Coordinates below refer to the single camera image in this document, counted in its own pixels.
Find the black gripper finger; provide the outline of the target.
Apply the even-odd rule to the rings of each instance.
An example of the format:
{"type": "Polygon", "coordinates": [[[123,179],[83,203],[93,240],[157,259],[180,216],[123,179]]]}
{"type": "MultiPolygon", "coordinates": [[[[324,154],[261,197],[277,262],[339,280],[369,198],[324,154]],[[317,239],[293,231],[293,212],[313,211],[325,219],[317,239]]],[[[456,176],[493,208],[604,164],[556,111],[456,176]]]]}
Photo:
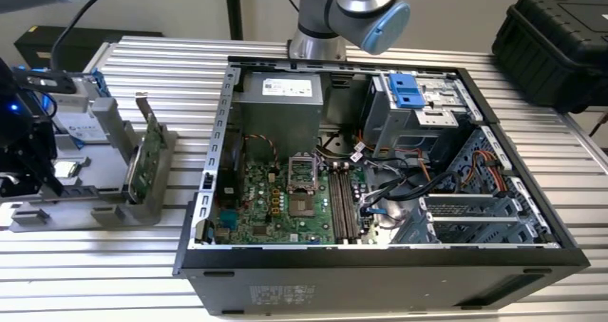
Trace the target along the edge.
{"type": "Polygon", "coordinates": [[[20,197],[39,193],[39,181],[29,174],[1,173],[1,197],[20,197]]]}
{"type": "Polygon", "coordinates": [[[41,192],[47,197],[60,197],[64,192],[64,185],[55,176],[53,161],[43,159],[35,166],[35,175],[41,183],[41,192]]]}

